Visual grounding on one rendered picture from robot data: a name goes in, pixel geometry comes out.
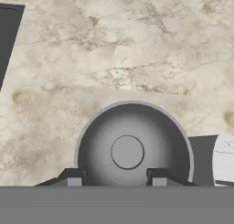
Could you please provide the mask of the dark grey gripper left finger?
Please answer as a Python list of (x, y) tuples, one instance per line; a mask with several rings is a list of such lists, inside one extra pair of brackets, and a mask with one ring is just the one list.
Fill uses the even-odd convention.
[(50, 178), (40, 184), (42, 186), (54, 187), (82, 187), (85, 185), (87, 171), (80, 168), (65, 168), (57, 177)]

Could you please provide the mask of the dark grey hob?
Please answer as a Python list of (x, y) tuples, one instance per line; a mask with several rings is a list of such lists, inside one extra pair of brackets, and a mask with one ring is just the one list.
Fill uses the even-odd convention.
[(24, 5), (0, 3), (0, 90), (24, 10)]

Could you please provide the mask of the grey and white stand mixer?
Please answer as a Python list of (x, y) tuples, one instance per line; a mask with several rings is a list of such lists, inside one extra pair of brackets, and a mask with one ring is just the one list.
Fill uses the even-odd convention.
[(234, 187), (234, 135), (189, 138), (194, 154), (193, 182), (201, 187)]

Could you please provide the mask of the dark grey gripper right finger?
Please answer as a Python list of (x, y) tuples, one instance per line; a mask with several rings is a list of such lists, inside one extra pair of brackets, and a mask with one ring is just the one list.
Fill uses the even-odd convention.
[(146, 177), (146, 185), (149, 187), (196, 186), (193, 182), (174, 176), (167, 168), (148, 168)]

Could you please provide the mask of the grey metal mixer bowl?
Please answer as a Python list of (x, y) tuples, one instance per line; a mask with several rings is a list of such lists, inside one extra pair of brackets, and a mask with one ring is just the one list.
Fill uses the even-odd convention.
[(194, 156), (181, 125), (165, 110), (142, 101), (102, 109), (81, 131), (77, 167), (88, 186), (144, 187), (146, 171), (164, 169), (193, 180)]

